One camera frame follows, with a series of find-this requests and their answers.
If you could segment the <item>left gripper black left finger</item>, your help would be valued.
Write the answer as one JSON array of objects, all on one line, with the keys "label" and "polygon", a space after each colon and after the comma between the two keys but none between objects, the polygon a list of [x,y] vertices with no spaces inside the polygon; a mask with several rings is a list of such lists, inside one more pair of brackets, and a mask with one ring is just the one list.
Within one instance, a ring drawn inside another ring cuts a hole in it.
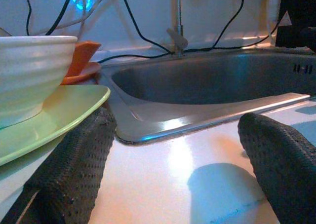
[{"label": "left gripper black left finger", "polygon": [[25,182],[1,223],[88,223],[115,129],[113,114],[98,108],[67,133]]}]

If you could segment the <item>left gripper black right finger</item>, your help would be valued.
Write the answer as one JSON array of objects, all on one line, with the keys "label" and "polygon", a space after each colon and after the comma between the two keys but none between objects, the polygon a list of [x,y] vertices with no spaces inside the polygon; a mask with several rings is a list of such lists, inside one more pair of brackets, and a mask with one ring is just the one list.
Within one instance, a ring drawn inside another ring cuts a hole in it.
[{"label": "left gripper black right finger", "polygon": [[257,182],[281,224],[316,222],[316,148],[300,132],[246,113],[238,135]]}]

